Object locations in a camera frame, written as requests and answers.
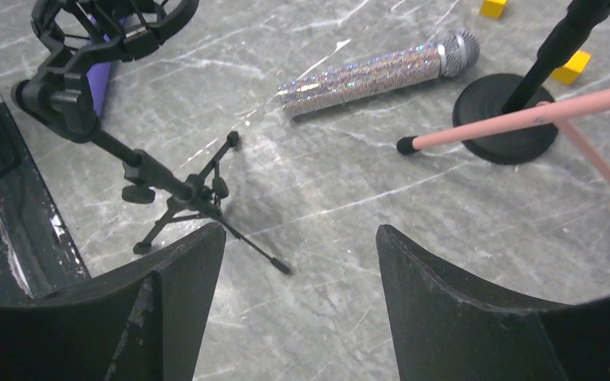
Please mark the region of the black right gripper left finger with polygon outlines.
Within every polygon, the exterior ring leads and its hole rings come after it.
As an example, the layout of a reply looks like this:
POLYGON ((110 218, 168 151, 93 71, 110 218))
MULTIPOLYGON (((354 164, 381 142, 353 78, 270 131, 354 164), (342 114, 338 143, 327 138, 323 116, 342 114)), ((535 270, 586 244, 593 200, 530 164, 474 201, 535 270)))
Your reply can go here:
POLYGON ((191 380, 226 244, 210 223, 43 298, 0 303, 0 380, 191 380))

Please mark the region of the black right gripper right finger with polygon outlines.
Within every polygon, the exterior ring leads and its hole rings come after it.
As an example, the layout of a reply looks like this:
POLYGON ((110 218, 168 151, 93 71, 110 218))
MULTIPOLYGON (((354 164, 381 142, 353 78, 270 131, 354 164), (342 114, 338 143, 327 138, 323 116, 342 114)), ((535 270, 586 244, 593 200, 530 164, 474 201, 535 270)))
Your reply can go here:
POLYGON ((610 295, 568 305, 521 294, 391 225, 376 249, 402 380, 610 380, 610 295))

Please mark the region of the silver glitter microphone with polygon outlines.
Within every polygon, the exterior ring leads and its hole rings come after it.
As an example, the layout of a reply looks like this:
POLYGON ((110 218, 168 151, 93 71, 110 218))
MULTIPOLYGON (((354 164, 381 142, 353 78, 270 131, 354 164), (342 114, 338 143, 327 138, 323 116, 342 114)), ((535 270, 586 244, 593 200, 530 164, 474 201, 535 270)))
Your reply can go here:
POLYGON ((481 46, 469 31, 456 30, 441 39, 352 63, 277 87, 289 118, 324 110, 384 92, 440 78, 452 78, 479 60, 481 46))

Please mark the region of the black tripod shock-mount stand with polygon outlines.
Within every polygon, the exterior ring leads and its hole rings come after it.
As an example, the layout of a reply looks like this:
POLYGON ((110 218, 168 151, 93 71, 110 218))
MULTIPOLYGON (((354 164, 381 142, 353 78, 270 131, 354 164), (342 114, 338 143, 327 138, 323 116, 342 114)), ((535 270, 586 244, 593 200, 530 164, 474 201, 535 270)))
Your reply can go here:
MULTIPOLYGON (((257 248, 231 239, 233 265, 264 267, 265 250, 299 271, 286 221, 298 196, 298 133, 284 118, 276 87, 308 65, 320 21, 323 33, 336 33, 366 13, 378 22, 386 9, 383 1, 203 1, 157 52, 118 66, 103 128, 179 177, 198 171, 223 137, 238 132, 240 144, 221 164, 230 186, 224 211, 257 248)), ((124 202, 117 159, 36 122, 29 134, 40 139, 37 161, 91 275, 135 260, 132 247, 165 211, 165 193, 149 205, 124 202)))

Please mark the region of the pink music stand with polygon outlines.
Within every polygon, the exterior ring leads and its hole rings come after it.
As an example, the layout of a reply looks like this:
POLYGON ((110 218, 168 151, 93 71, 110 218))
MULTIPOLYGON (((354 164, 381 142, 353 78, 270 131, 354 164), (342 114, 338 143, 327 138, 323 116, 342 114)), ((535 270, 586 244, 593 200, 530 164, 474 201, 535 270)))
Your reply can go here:
POLYGON ((610 89, 557 102, 541 101, 525 110, 475 121, 396 142, 402 155, 460 141, 481 159, 518 165, 541 156, 560 133, 610 185, 610 166, 571 122, 576 117, 610 111, 610 89))

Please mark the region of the black round-base holder stand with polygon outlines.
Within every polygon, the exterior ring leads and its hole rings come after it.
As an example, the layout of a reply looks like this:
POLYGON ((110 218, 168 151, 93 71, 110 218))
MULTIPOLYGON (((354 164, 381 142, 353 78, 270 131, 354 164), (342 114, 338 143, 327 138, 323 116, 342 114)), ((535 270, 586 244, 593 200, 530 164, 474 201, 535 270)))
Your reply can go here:
MULTIPOLYGON (((593 28, 610 15, 610 1, 572 1, 566 15, 537 51, 537 60, 521 77, 499 73, 470 83, 454 103, 455 127, 531 108, 554 97, 542 86, 585 43, 593 28)), ((540 157, 555 142, 558 129, 551 123, 464 140, 474 155, 494 164, 524 164, 540 157)))

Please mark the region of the yellow cube behind stand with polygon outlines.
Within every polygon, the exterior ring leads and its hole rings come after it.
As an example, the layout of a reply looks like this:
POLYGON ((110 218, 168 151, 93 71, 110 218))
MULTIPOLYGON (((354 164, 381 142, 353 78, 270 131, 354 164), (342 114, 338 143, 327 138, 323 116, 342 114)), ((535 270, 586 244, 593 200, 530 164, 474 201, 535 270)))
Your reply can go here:
POLYGON ((550 78, 564 85, 572 84, 585 70, 591 57, 588 52, 576 51, 566 63, 551 72, 550 78))

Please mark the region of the purple microphone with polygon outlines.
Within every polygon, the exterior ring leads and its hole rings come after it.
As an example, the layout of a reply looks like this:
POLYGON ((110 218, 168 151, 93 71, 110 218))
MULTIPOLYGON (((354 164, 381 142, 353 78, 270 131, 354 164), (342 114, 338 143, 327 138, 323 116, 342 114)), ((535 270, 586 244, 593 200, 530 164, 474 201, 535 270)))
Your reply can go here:
POLYGON ((114 61, 94 64, 87 73, 94 111, 101 117, 114 61))

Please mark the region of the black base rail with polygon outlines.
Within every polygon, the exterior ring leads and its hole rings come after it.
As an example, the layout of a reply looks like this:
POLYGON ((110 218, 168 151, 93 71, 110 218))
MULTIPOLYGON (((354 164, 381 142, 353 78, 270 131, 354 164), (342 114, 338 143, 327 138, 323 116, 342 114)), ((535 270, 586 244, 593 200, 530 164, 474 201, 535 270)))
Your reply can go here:
POLYGON ((0 95, 0 303, 42 298, 90 277, 0 95))

